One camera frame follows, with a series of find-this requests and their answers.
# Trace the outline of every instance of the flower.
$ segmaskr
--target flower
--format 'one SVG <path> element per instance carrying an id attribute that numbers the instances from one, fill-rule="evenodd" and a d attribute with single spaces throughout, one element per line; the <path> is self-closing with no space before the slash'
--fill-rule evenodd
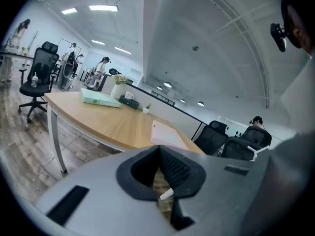
<path id="1" fill-rule="evenodd" d="M 115 80 L 115 83 L 117 85 L 120 85 L 120 84 L 125 84 L 126 81 L 127 81 L 127 78 L 125 75 L 122 75 L 122 74 L 115 74 L 113 75 L 113 78 Z"/>

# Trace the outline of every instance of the long table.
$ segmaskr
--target long table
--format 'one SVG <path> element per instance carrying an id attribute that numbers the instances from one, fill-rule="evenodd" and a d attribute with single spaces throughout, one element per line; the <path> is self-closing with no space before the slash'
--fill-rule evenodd
<path id="1" fill-rule="evenodd" d="M 124 104 L 121 108 L 83 103 L 80 92 L 46 93 L 48 102 L 48 129 L 59 168 L 66 171 L 58 139 L 57 118 L 62 117 L 73 127 L 119 151 L 152 146 L 151 129 L 153 120 L 174 128 L 188 150 L 204 153 L 187 135 L 170 122 Z"/>

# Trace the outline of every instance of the mesh chair back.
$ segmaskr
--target mesh chair back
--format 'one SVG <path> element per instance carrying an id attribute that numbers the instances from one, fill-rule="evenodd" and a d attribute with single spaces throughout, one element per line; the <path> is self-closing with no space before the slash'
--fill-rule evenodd
<path id="1" fill-rule="evenodd" d="M 225 129 L 227 127 L 226 124 L 219 122 L 217 120 L 213 120 L 212 122 L 210 122 L 209 126 L 216 130 L 217 132 L 219 132 L 220 134 L 225 134 Z"/>
<path id="2" fill-rule="evenodd" d="M 224 157 L 251 161 L 254 157 L 254 153 L 247 147 L 237 143 L 237 141 L 229 139 L 224 145 Z"/>
<path id="3" fill-rule="evenodd" d="M 38 77 L 37 83 L 50 84 L 51 71 L 59 59 L 59 55 L 56 53 L 57 50 L 58 46 L 49 42 L 45 42 L 42 47 L 36 49 L 28 81 L 31 81 L 36 73 Z"/>
<path id="4" fill-rule="evenodd" d="M 227 135 L 221 134 L 210 126 L 205 126 L 195 140 L 195 144 L 207 155 L 213 155 L 226 141 Z"/>
<path id="5" fill-rule="evenodd" d="M 264 148 L 271 144 L 271 135 L 264 129 L 259 127 L 250 126 L 246 129 L 240 139 L 257 144 L 259 147 Z"/>

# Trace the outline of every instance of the light green binder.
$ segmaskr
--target light green binder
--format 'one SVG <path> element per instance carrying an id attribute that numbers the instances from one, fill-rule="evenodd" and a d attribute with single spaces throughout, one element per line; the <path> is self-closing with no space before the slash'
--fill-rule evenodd
<path id="1" fill-rule="evenodd" d="M 117 100 L 115 100 L 110 95 L 101 93 L 101 92 L 95 92 L 92 90 L 87 90 L 85 88 L 81 88 L 80 91 L 82 101 L 85 103 L 91 103 L 96 105 L 103 105 L 103 106 L 109 106 L 109 107 L 115 107 L 120 108 L 121 103 Z"/>

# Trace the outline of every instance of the water bottle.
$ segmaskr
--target water bottle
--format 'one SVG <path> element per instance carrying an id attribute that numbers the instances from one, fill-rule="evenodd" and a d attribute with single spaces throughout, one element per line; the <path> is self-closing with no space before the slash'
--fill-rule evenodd
<path id="1" fill-rule="evenodd" d="M 38 77 L 35 75 L 33 76 L 33 78 L 31 79 L 31 87 L 35 88 L 37 86 L 37 81 L 38 81 Z"/>

